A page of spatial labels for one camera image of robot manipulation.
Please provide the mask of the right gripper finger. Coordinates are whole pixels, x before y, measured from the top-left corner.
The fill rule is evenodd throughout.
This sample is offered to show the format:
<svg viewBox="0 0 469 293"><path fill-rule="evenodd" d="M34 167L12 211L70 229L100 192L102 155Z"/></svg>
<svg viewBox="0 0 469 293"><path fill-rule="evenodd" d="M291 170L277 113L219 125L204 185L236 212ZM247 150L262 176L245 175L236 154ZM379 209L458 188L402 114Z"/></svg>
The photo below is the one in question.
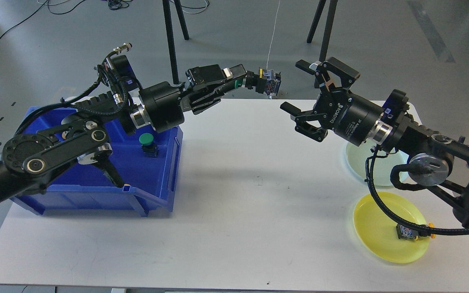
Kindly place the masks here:
<svg viewBox="0 0 469 293"><path fill-rule="evenodd" d="M340 79L340 87L346 90L350 89L350 87L354 85L354 82L360 78L360 73L358 71L334 57L328 58L323 62L317 61L314 63L309 63L300 59L296 62L295 66L296 68L313 75L315 77L315 87L320 90L325 88L327 91L331 91L338 87L331 78L331 74Z"/></svg>
<svg viewBox="0 0 469 293"><path fill-rule="evenodd" d="M291 116L291 120L296 123L295 130L314 141L323 141L328 134L328 130L322 127L315 127L308 122L319 121L327 117L326 113L319 113L315 110L301 111L289 102L283 102L280 109L287 112Z"/></svg>

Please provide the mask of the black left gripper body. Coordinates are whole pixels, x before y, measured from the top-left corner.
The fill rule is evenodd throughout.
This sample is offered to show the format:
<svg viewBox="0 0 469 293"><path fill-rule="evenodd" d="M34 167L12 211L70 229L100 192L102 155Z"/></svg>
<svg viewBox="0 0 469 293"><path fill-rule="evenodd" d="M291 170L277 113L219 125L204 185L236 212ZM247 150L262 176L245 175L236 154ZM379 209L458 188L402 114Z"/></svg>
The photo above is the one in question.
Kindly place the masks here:
<svg viewBox="0 0 469 293"><path fill-rule="evenodd" d="M184 122L184 112L192 111L192 101L211 95L225 95L219 87L205 87L194 90L184 87L184 83L177 86L167 81L140 89L138 94L138 126L151 127L158 133L178 126Z"/></svg>

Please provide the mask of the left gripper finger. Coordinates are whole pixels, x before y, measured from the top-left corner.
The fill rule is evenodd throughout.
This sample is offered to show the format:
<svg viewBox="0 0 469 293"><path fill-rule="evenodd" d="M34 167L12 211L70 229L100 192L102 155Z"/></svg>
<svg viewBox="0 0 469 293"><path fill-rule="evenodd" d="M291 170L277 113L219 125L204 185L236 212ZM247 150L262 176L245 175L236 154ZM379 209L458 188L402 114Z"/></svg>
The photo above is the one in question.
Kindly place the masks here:
<svg viewBox="0 0 469 293"><path fill-rule="evenodd" d="M231 80L242 78L247 71L242 64L231 68L220 68L220 65L199 66L185 72L192 88L205 88L213 85L223 85Z"/></svg>
<svg viewBox="0 0 469 293"><path fill-rule="evenodd" d="M211 95L204 98L198 98L192 101L192 112L194 115L202 113L206 109L216 105L221 101L223 95Z"/></svg>

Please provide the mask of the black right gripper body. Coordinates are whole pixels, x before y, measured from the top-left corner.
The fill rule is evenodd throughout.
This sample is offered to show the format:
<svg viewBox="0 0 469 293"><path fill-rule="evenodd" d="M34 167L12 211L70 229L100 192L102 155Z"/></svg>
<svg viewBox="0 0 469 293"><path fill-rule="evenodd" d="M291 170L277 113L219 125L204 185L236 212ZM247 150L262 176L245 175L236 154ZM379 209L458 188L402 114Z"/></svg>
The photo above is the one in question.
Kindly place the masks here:
<svg viewBox="0 0 469 293"><path fill-rule="evenodd" d="M321 127L359 146L367 139L383 108L347 90L321 91L313 111Z"/></svg>

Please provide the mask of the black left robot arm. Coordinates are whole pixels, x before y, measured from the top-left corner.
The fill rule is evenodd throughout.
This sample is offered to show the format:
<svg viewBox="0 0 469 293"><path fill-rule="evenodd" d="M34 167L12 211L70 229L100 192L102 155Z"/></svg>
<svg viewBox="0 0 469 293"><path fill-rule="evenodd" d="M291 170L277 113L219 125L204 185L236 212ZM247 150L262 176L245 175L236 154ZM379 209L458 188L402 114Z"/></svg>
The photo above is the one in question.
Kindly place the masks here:
<svg viewBox="0 0 469 293"><path fill-rule="evenodd" d="M0 202L44 193L83 160L121 188L125 182L109 158L107 122L117 119L128 135L147 125L161 133L182 124L184 112L205 111L253 77L241 64L224 69L214 64L188 69L188 85L143 88L123 55L131 47L125 43L108 53L96 67L97 81L84 93L38 108L22 121L0 154Z"/></svg>

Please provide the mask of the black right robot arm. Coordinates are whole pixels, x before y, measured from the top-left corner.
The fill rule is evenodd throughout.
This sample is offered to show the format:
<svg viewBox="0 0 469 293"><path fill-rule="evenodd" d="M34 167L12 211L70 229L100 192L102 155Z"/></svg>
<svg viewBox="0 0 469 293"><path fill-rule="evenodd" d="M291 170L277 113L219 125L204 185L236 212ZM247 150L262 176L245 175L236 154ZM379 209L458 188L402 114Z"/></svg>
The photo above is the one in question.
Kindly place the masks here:
<svg viewBox="0 0 469 293"><path fill-rule="evenodd" d="M464 137L454 140L415 122L402 91L393 90L383 106L352 93L350 87L360 74L337 58L315 63L300 60L296 67L313 75L320 86L320 95L310 111L303 112L287 102L281 104L296 123L297 132L318 142L329 130L357 146L373 141L376 148L366 162L366 182L376 204L389 218L421 236L469 235L469 145L464 144ZM409 159L392 168L391 183L400 190L427 189L437 195L452 206L461 229L418 225L387 208L376 192L373 166L378 150L388 153L392 149L406 153Z"/></svg>

